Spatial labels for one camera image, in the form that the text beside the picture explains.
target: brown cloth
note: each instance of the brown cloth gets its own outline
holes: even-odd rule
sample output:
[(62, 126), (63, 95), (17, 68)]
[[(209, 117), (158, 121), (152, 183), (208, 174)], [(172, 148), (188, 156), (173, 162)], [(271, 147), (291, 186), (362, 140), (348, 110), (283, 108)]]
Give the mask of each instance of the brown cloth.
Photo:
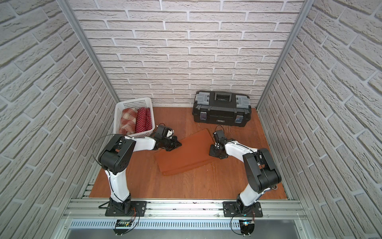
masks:
[(215, 157), (209, 156), (210, 145), (214, 144), (210, 133), (203, 129), (180, 140), (182, 146), (170, 152), (160, 150), (155, 153), (159, 170), (163, 175), (185, 172), (213, 162)]

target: wooden floor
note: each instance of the wooden floor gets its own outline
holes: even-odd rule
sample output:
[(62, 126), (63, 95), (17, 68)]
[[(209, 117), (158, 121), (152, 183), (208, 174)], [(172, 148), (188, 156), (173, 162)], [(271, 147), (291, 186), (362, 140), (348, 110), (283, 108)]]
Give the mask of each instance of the wooden floor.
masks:
[[(155, 124), (164, 123), (175, 131), (178, 139), (207, 128), (212, 133), (216, 125), (196, 123), (192, 108), (154, 107)], [(245, 127), (224, 126), (228, 139), (235, 139), (253, 148), (268, 148), (259, 117), (252, 110), (252, 119)], [(244, 164), (229, 156), (216, 159), (184, 173), (163, 176), (153, 154), (156, 151), (134, 152), (126, 170), (127, 186), (133, 198), (192, 198), (235, 199), (247, 186)], [(110, 188), (104, 170), (98, 174), (90, 193), (93, 198), (110, 197)], [(261, 199), (286, 199), (280, 183), (277, 190), (265, 193)]]

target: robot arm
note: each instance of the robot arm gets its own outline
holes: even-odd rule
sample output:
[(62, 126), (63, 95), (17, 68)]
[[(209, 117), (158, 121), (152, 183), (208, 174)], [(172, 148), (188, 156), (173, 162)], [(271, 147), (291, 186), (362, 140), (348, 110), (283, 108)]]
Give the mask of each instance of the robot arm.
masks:
[(130, 191), (126, 184), (126, 168), (133, 152), (164, 148), (171, 151), (182, 144), (173, 135), (174, 131), (159, 125), (150, 137), (129, 137), (114, 135), (103, 151), (99, 162), (109, 180), (111, 191), (110, 204), (124, 214), (130, 213)]
[(220, 159), (234, 156), (244, 163), (248, 185), (237, 202), (238, 211), (245, 213), (266, 191), (281, 182), (281, 175), (267, 149), (249, 148), (236, 140), (228, 140), (222, 130), (214, 132), (213, 136), (215, 145), (210, 147), (211, 156)]

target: white plastic basket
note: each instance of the white plastic basket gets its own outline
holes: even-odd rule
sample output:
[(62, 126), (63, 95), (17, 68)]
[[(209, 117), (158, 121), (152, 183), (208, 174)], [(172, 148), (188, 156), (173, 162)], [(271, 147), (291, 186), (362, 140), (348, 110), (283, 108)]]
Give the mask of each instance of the white plastic basket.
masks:
[(132, 108), (132, 109), (138, 110), (141, 107), (150, 108), (152, 128), (151, 128), (151, 130), (144, 131), (141, 133), (134, 133), (134, 134), (129, 135), (129, 136), (131, 136), (131, 137), (149, 136), (154, 130), (155, 122), (154, 122), (154, 113), (152, 111), (151, 99), (148, 97), (131, 99), (128, 101), (121, 101), (115, 105), (113, 133), (119, 133), (119, 129), (121, 127), (122, 111), (124, 109)]

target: metal vent grille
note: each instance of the metal vent grille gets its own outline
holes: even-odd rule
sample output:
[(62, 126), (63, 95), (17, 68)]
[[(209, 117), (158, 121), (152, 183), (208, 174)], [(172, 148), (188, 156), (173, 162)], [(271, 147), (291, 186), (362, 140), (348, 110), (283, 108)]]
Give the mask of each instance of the metal vent grille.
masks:
[(116, 219), (73, 219), (70, 228), (75, 229), (114, 229)]
[[(114, 229), (117, 219), (73, 219), (70, 228), (76, 229)], [(198, 229), (230, 230), (230, 219), (145, 219), (141, 218), (135, 229)], [(239, 220), (232, 220), (232, 229), (240, 230)]]

